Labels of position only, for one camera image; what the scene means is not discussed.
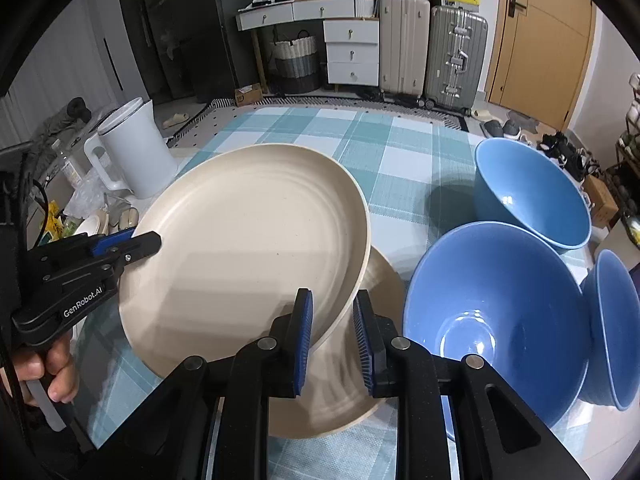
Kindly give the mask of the person's left hand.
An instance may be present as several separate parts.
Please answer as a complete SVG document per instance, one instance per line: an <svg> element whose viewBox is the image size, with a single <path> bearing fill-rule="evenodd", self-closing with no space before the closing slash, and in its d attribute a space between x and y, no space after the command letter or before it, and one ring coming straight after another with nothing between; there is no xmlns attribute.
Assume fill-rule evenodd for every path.
<svg viewBox="0 0 640 480"><path fill-rule="evenodd" d="M26 388L26 382L39 380L45 374L52 377L48 387L48 396L52 402L67 404L75 399L79 389L79 375L70 351L71 342L72 333L67 332L52 344L44 358L32 350L21 350L14 354L12 363L26 404L38 405Z"/></svg>

